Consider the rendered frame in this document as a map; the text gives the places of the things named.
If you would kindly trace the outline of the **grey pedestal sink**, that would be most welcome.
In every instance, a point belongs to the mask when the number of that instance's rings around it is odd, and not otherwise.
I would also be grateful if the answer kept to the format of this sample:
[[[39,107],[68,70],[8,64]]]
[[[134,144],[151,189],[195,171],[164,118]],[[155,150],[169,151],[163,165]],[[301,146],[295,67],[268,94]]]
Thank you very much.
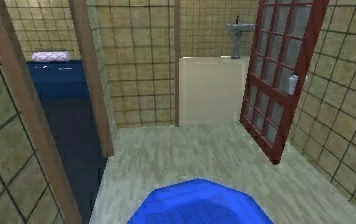
[[[254,24],[227,24],[226,29],[234,34],[234,47],[231,55],[232,59],[240,58],[241,39],[244,32],[253,32],[255,30]]]

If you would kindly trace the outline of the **red glass-paned room door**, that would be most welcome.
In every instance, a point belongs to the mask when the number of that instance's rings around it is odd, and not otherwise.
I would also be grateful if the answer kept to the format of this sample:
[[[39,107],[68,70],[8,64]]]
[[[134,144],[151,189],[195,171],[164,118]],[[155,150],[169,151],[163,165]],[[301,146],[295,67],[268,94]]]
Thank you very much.
[[[280,163],[330,0],[260,0],[240,123]],[[298,85],[288,95],[288,79]]]

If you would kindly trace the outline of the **dark blue bed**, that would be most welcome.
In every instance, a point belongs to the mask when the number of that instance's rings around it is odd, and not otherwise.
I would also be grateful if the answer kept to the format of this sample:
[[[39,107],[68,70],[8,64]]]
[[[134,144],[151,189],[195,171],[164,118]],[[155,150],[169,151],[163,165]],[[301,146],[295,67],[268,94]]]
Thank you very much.
[[[40,99],[89,96],[81,60],[28,62],[27,67]]]

